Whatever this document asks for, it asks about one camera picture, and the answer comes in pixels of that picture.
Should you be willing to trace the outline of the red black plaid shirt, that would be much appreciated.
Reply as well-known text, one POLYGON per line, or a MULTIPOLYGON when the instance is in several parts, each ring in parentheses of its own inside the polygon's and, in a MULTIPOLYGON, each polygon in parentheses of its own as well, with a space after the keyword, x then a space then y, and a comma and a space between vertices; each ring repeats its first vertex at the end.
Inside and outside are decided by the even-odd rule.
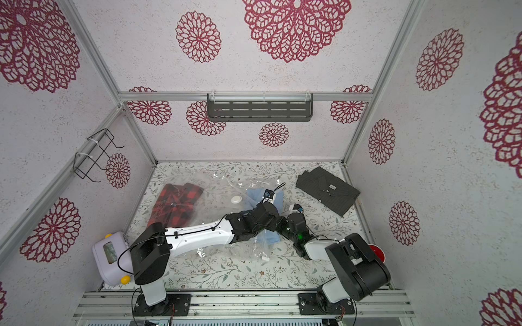
POLYGON ((148 226, 161 223, 164 228, 181 228, 190 224, 194 207, 204 189, 193 183, 166 184, 153 208, 148 226))

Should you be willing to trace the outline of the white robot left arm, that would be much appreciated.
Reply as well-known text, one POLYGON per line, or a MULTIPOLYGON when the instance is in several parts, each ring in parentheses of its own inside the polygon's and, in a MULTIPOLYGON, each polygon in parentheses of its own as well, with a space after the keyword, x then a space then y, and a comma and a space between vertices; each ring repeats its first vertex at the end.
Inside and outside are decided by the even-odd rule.
POLYGON ((274 204, 261 202, 252 210, 225 214, 210 224, 188 228, 152 224, 128 249, 141 298, 149 307, 167 302, 163 275, 171 258, 205 247, 246 242, 263 230, 275 232, 284 219, 274 204))

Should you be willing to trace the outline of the clear plastic vacuum bag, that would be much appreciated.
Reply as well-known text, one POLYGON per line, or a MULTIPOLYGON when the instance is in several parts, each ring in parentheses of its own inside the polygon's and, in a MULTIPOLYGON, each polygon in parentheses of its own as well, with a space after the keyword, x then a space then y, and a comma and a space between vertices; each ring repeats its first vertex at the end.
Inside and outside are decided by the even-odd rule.
MULTIPOLYGON (((244 204, 246 203, 247 189, 262 188, 265 190, 283 191, 285 186, 284 182, 277 179, 242 179, 239 181, 233 181, 228 177, 217 173, 211 173, 209 171, 190 171, 185 169, 181 170, 178 175, 164 180, 162 187, 157 190, 155 199, 152 202, 152 208, 161 190, 168 183, 174 185, 193 183, 204 189, 202 197, 200 197, 194 207, 194 214, 190 224, 181 228, 210 224, 218 221, 225 214, 247 211, 244 207, 244 204)), ((257 236, 246 242, 239 243, 256 243, 261 241, 257 239, 257 236)), ((230 245, 232 244, 212 246, 211 248, 228 247, 230 245)))

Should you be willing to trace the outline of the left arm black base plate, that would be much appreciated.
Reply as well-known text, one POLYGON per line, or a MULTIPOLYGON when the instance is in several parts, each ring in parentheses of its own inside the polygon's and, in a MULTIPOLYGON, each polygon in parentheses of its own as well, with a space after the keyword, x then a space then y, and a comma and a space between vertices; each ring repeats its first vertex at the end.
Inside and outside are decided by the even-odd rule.
POLYGON ((133 316, 187 316, 191 299, 190 294, 167 294, 165 300, 149 306, 144 294, 140 294, 133 306, 133 316))

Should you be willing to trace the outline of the light blue shirt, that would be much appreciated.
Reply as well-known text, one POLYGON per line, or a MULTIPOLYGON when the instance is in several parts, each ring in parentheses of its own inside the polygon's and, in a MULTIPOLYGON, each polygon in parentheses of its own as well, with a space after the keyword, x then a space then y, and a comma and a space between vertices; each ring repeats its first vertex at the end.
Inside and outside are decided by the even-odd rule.
MULTIPOLYGON (((261 203, 261 208, 268 213, 273 213, 277 210, 278 213, 282 213, 284 210, 284 193, 282 190, 276 191, 273 201, 271 202, 274 206, 274 209, 268 209, 266 204, 268 201, 264 202, 265 199, 265 189, 262 188, 251 188, 247 189, 246 192, 246 203, 244 207, 246 210, 256 209, 258 204, 261 203)), ((281 236, 276 231, 270 231, 268 229, 263 229, 260 231, 258 236, 258 240, 261 240, 266 245, 275 245, 281 241, 281 236)))

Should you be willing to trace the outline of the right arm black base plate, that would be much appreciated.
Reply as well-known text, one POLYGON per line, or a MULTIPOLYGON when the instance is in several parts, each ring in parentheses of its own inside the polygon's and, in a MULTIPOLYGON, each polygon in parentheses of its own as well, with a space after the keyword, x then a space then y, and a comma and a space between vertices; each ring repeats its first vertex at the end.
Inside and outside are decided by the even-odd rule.
POLYGON ((355 305, 351 299, 330 302, 325 295, 318 292, 299 293, 298 304, 301 315, 354 315, 355 305))

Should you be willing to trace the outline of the dark grey striped shirt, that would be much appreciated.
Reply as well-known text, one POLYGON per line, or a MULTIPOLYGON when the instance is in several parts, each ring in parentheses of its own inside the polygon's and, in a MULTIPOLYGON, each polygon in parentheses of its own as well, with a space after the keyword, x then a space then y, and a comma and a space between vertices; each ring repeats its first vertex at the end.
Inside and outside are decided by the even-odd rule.
POLYGON ((359 190, 322 167, 305 171, 298 177, 296 187, 339 216, 348 212, 360 195, 359 190))

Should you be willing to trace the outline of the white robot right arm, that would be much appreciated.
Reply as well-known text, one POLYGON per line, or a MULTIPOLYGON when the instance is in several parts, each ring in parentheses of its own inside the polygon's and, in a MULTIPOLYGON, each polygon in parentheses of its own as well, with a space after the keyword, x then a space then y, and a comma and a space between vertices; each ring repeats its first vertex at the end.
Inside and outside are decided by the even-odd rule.
POLYGON ((343 300, 358 302, 391 281, 383 260, 357 233, 342 240, 318 239, 300 212, 281 217, 276 232, 292 241, 300 258, 331 263, 335 277, 317 289, 316 302, 323 309, 343 300))

